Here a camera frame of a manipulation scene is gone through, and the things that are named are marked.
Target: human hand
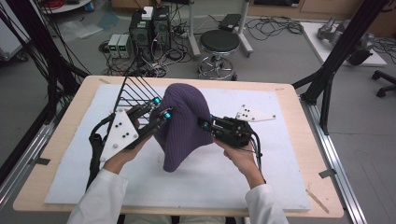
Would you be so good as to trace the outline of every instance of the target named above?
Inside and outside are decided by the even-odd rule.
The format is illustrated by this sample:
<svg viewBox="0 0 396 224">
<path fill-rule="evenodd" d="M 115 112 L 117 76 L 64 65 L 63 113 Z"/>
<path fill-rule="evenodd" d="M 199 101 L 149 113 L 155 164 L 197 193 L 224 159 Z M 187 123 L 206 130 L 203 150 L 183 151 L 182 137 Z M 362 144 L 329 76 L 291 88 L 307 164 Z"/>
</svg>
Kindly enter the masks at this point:
<svg viewBox="0 0 396 224">
<path fill-rule="evenodd" d="M 137 129 L 137 127 L 139 126 L 138 121 L 134 124 L 134 126 Z M 105 162 L 105 165 L 103 166 L 103 168 L 105 168 L 106 170 L 108 170 L 114 174 L 119 174 L 123 165 L 125 163 L 127 163 L 128 161 L 132 161 L 136 157 L 137 153 L 140 151 L 140 149 L 142 149 L 143 145 L 146 144 L 146 142 L 150 139 L 150 137 L 151 136 L 144 139 L 141 143 L 139 143 L 133 149 L 125 148 L 125 149 L 121 150 L 116 155 L 114 155 L 112 158 L 108 159 Z"/>
<path fill-rule="evenodd" d="M 264 177 L 254 161 L 253 147 L 250 143 L 246 147 L 239 149 L 230 147 L 216 138 L 213 141 L 224 149 L 224 156 L 229 158 L 239 172 L 246 177 L 251 189 L 265 184 Z"/>
</svg>

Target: purple cloth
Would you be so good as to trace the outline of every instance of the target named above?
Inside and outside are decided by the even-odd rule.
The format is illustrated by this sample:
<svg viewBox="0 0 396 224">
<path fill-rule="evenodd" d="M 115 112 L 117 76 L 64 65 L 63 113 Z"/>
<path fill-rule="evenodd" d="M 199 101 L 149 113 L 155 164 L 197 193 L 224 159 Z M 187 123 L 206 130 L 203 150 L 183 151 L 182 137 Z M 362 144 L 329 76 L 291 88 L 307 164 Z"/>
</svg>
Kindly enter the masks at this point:
<svg viewBox="0 0 396 224">
<path fill-rule="evenodd" d="M 182 83 L 170 85 L 149 120 L 170 106 L 174 108 L 172 117 L 154 134 L 165 153 L 163 169 L 166 172 L 174 172 L 196 148 L 213 143 L 210 133 L 198 125 L 198 118 L 210 120 L 206 99 L 198 89 Z"/>
</svg>

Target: wooden table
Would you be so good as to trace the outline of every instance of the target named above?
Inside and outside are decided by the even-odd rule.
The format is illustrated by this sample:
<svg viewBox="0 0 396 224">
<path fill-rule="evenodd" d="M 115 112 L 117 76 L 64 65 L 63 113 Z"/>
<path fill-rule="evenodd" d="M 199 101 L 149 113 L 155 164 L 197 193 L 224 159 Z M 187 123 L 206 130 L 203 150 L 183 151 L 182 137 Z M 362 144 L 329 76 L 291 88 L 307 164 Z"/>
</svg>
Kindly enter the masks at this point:
<svg viewBox="0 0 396 224">
<path fill-rule="evenodd" d="M 26 180 L 14 202 L 18 211 L 65 211 L 73 210 L 74 205 L 46 204 L 44 200 L 55 177 L 58 165 L 67 150 L 85 111 L 90 106 L 97 88 L 101 84 L 121 84 L 123 77 L 91 76 L 85 78 L 76 97 L 64 114 L 59 126 L 49 140 L 41 157 L 49 159 L 48 165 L 37 164 Z M 232 90 L 273 91 L 280 103 L 285 123 L 289 130 L 290 141 L 300 167 L 306 192 L 312 209 L 303 213 L 287 213 L 288 217 L 341 217 L 344 210 L 337 193 L 328 178 L 322 179 L 318 173 L 327 168 L 323 162 L 314 135 L 309 127 L 304 111 L 294 88 L 289 84 L 231 82 L 216 80 L 146 78 L 151 86 L 168 86 L 183 82 L 197 88 L 216 88 Z M 186 208 L 138 208 L 123 206 L 122 213 L 206 215 L 247 217 L 246 210 L 224 209 L 186 209 Z"/>
</svg>

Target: white board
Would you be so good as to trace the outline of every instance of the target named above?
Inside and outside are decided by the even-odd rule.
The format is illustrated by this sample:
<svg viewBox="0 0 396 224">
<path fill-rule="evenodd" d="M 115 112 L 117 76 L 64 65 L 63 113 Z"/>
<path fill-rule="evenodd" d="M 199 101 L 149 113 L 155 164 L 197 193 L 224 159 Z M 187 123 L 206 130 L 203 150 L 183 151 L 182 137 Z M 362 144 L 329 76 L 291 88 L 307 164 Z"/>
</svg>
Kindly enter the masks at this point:
<svg viewBox="0 0 396 224">
<path fill-rule="evenodd" d="M 333 44 L 329 42 L 327 39 L 319 39 L 318 38 L 318 29 L 322 27 L 325 23 L 314 23 L 314 22 L 301 22 L 301 25 L 304 27 L 304 34 L 308 38 L 309 43 L 314 49 L 315 53 L 318 55 L 320 60 L 324 63 L 327 57 L 329 57 L 330 52 L 334 47 Z M 373 53 L 366 61 L 364 61 L 359 66 L 378 66 L 383 67 L 387 65 L 387 63 L 379 56 L 373 49 L 370 50 Z M 343 65 L 350 65 L 348 62 L 344 62 Z"/>
<path fill-rule="evenodd" d="M 154 88 L 163 95 L 165 88 Z M 45 203 L 78 203 L 89 176 L 92 128 L 113 108 L 120 85 L 102 85 L 64 153 Z M 262 170 L 285 211 L 310 209 L 276 94 L 269 91 L 200 89 L 211 114 L 234 117 L 241 105 L 276 115 L 250 123 L 262 142 Z M 246 179 L 223 150 L 212 144 L 197 148 L 173 173 L 163 170 L 163 151 L 151 138 L 120 175 L 129 181 L 124 205 L 246 209 Z"/>
</svg>

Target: white lab coat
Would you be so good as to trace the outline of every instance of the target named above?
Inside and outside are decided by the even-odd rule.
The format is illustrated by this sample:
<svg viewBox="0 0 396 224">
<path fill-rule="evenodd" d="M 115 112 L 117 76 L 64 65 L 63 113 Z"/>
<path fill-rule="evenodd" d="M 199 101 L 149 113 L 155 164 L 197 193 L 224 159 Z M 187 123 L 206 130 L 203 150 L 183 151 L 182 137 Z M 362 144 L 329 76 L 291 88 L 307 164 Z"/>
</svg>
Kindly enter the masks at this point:
<svg viewBox="0 0 396 224">
<path fill-rule="evenodd" d="M 68 219 L 68 224 L 117 223 L 128 180 L 102 169 Z M 261 185 L 246 195 L 252 224 L 288 223 L 272 188 Z"/>
</svg>

